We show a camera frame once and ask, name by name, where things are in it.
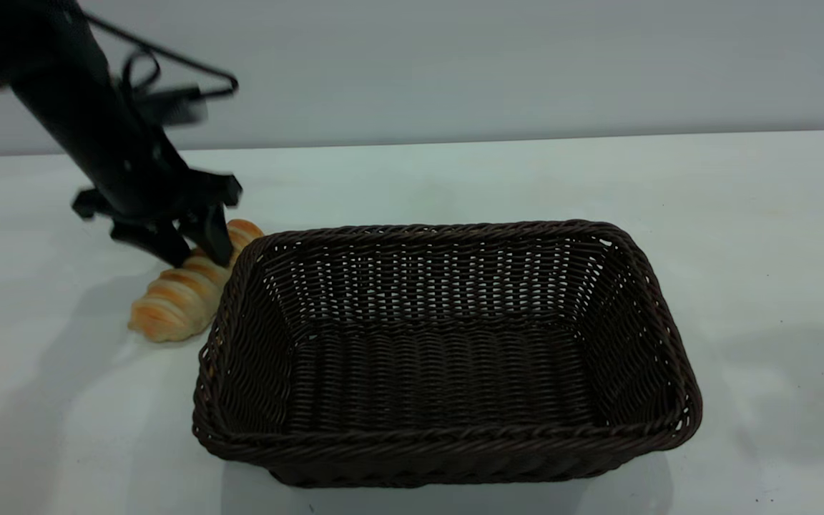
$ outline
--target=table surface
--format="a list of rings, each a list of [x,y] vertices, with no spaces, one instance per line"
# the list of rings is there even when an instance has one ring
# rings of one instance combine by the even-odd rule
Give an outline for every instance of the table surface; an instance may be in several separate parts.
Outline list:
[[[266,232],[586,218],[647,251],[704,395],[683,447],[566,483],[289,489],[190,433],[203,337],[129,304],[162,266],[69,202],[63,156],[0,157],[0,514],[824,513],[824,131],[210,150]]]

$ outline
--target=black cable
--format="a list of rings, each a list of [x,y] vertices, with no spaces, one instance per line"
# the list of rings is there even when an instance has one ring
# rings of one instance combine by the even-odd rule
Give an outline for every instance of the black cable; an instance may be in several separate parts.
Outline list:
[[[240,84],[237,81],[237,78],[233,76],[232,73],[223,71],[223,69],[218,69],[208,64],[204,64],[202,62],[193,61],[193,59],[187,58],[186,56],[180,53],[174,52],[174,50],[167,49],[164,46],[160,46],[150,41],[141,39],[139,36],[135,36],[127,30],[120,29],[120,27],[112,25],[112,23],[99,19],[99,17],[95,16],[94,14],[86,13],[82,10],[79,10],[79,14],[81,14],[81,16],[84,16],[84,19],[86,19],[88,23],[97,26],[98,29],[104,30],[105,32],[109,32],[110,34],[117,36],[117,38],[125,39],[128,42],[131,42],[134,45],[139,46],[138,50],[135,50],[132,54],[130,54],[127,58],[127,62],[125,62],[125,65],[123,67],[124,82],[127,79],[128,81],[131,81],[132,79],[132,67],[135,59],[139,59],[141,57],[150,57],[152,59],[156,68],[154,68],[154,72],[152,72],[152,74],[143,81],[144,84],[132,86],[131,82],[127,82],[127,87],[132,88],[133,90],[138,89],[140,87],[147,88],[151,84],[154,84],[154,82],[157,81],[158,76],[160,76],[161,68],[160,65],[157,64],[157,59],[155,59],[155,56],[152,55],[152,52],[164,56],[168,59],[171,59],[171,61],[179,62],[180,64],[187,66],[189,68],[197,69],[200,72],[207,73],[209,75],[213,75],[215,77],[219,77],[222,79],[226,79],[230,84],[226,88],[218,88],[215,90],[203,92],[203,94],[201,94],[200,97],[229,97],[229,95],[234,94],[240,88]]]
[[[150,58],[151,63],[154,65],[154,69],[152,69],[151,74],[148,75],[146,78],[142,79],[142,81],[138,82],[138,84],[132,84],[132,69],[135,65],[135,61],[141,58]],[[146,92],[148,88],[157,82],[157,79],[161,76],[161,64],[157,62],[157,58],[153,53],[146,49],[137,49],[127,57],[127,60],[123,64],[123,76],[120,82],[120,88],[123,90],[123,94],[127,95],[128,97],[133,97],[135,94],[141,94],[141,92]]]

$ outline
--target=bread roll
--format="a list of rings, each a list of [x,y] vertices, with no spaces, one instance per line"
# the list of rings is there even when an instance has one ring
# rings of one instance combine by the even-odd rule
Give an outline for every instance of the bread roll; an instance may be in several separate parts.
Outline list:
[[[246,245],[263,232],[246,220],[228,222],[233,246],[231,263],[223,268],[196,248],[180,268],[170,268],[148,284],[144,297],[132,303],[129,329],[153,342],[179,342],[208,327],[231,278],[231,267]]]

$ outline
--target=white wall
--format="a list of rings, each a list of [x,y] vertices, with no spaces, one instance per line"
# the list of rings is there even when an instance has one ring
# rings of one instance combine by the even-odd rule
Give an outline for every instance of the white wall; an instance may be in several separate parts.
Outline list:
[[[238,73],[207,124],[171,133],[187,149],[824,127],[824,1],[82,6]],[[125,46],[99,39],[118,67]],[[55,149],[0,95],[0,153]]]

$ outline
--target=woven basket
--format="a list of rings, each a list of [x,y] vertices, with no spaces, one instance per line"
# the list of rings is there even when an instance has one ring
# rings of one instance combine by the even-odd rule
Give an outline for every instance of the woven basket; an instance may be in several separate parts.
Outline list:
[[[701,395],[614,225],[284,232],[243,251],[193,433],[295,486],[559,481],[671,449]]]

